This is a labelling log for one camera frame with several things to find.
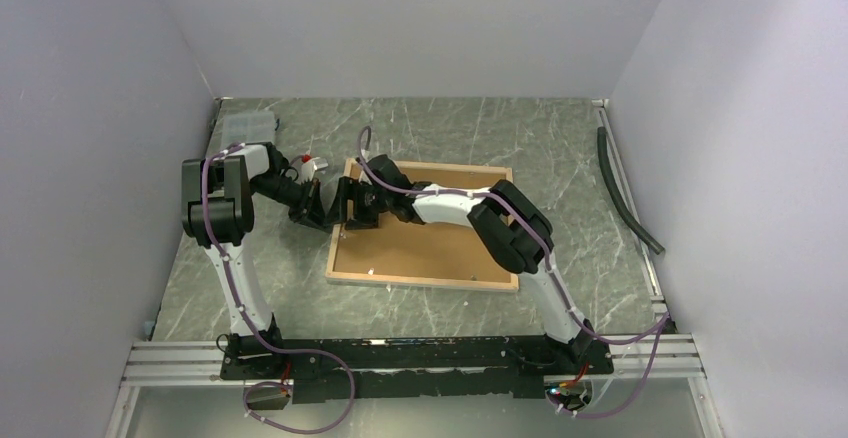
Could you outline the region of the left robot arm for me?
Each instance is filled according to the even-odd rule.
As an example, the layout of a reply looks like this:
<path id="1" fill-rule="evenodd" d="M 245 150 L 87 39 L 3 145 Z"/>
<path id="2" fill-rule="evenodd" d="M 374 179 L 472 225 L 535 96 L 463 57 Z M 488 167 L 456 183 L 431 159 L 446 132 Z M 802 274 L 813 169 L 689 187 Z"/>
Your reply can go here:
<path id="1" fill-rule="evenodd" d="M 230 316 L 227 351 L 247 354 L 263 378 L 278 375 L 286 350 L 272 308 L 261 290 L 250 249 L 259 194 L 288 209 L 289 219 L 325 231 L 321 182 L 303 156 L 291 161 L 270 142 L 236 142 L 181 165 L 181 212 L 185 234 L 213 263 Z"/>

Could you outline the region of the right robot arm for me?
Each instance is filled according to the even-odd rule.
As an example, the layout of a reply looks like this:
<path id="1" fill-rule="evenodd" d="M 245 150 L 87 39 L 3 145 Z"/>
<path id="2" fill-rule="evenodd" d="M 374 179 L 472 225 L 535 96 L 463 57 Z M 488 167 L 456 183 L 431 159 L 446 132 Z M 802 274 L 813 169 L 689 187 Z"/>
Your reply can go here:
<path id="1" fill-rule="evenodd" d="M 359 158 L 358 178 L 343 177 L 324 219 L 328 226 L 374 229 L 384 213 L 416 225 L 469 228 L 494 262 L 519 279 L 542 315 L 550 359 L 564 373 L 586 363 L 593 341 L 584 314 L 569 304 L 555 270 L 553 227 L 510 181 L 477 189 L 412 181 L 387 155 Z"/>

